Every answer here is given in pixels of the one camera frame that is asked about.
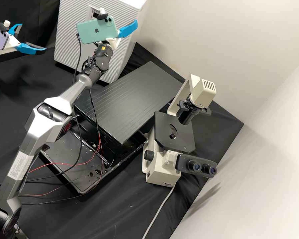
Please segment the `white wall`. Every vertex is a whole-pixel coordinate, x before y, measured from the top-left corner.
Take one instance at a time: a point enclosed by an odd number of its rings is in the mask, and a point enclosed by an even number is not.
[[[138,42],[245,120],[299,65],[299,0],[150,0]]]
[[[174,231],[299,239],[299,67],[247,121]]]

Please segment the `camera vent grille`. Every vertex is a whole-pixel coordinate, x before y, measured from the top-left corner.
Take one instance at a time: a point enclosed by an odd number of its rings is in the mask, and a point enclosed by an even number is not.
[[[216,90],[216,87],[214,85],[213,82],[210,82],[210,81],[207,81],[207,80],[204,80],[204,86],[210,90],[213,90],[215,91]]]

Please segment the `white cable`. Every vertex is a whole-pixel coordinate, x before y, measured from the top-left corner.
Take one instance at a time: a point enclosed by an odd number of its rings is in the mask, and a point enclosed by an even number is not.
[[[164,206],[164,204],[165,204],[165,202],[167,201],[167,199],[169,198],[169,196],[172,194],[174,188],[175,188],[175,185],[172,187],[172,189],[170,190],[169,194],[166,196],[166,198],[164,199],[164,201],[163,201],[162,204],[160,205],[159,209],[157,210],[157,213],[155,214],[155,216],[154,216],[153,220],[151,221],[149,227],[147,228],[146,232],[144,233],[144,236],[142,237],[142,239],[145,239],[147,233],[149,232],[151,226],[153,225],[155,219],[157,218],[157,216],[158,216],[160,210],[161,210],[162,207]]]

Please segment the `silver robot arm segment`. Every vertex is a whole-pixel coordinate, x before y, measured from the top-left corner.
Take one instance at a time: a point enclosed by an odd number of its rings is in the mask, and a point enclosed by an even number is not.
[[[0,187],[0,231],[4,234],[12,230],[19,218],[21,203],[18,195],[26,181],[31,163],[45,143],[57,141],[71,128],[75,100],[109,69],[112,53],[109,44],[99,45],[94,55],[89,58],[88,65],[76,77],[75,84],[58,97],[47,98],[33,108],[25,125],[27,134]]]

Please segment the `label sticker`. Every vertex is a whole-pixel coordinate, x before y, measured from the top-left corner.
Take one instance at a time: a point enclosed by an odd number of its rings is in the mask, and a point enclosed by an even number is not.
[[[172,187],[171,184],[169,184],[169,183],[165,183],[165,182],[163,182],[163,186],[166,186],[166,187]]]
[[[10,178],[14,180],[22,180],[32,162],[33,156],[18,152],[8,173]]]

